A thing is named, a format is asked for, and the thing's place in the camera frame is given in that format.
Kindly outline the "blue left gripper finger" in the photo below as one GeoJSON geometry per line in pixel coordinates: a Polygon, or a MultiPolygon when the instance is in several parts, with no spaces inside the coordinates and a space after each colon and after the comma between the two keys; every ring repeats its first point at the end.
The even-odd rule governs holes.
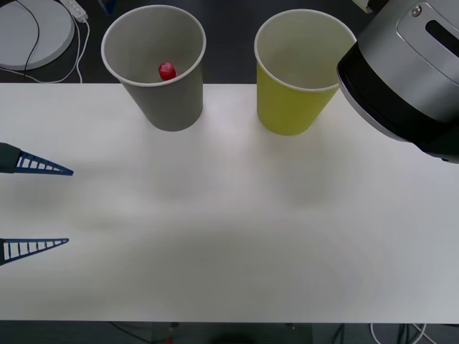
{"type": "Polygon", "coordinates": [[[1,143],[1,173],[72,176],[74,171],[18,147],[1,143]]]}
{"type": "Polygon", "coordinates": [[[1,266],[62,246],[68,238],[5,239],[1,238],[1,266]]]}

